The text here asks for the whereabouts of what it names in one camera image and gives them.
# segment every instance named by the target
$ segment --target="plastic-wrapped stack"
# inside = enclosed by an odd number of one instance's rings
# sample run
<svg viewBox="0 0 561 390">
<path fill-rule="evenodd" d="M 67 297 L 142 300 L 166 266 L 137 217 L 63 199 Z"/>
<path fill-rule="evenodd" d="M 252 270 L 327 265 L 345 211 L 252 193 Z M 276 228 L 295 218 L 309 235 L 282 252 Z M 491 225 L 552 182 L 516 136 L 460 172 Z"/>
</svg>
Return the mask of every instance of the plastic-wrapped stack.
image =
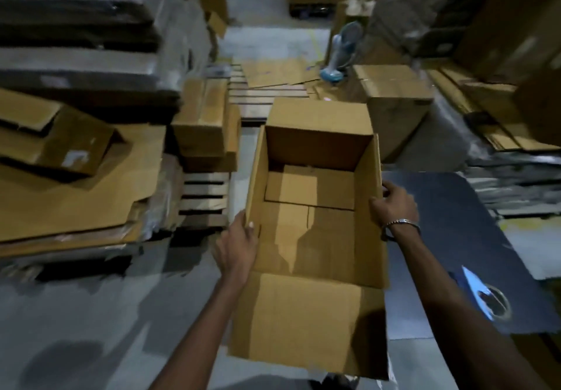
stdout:
<svg viewBox="0 0 561 390">
<path fill-rule="evenodd" d="M 377 0 L 368 32 L 415 57 L 453 52 L 485 0 Z"/>
<path fill-rule="evenodd" d="M 0 0 L 0 46 L 1 87 L 110 122 L 169 123 L 210 51 L 199 0 Z"/>
</svg>

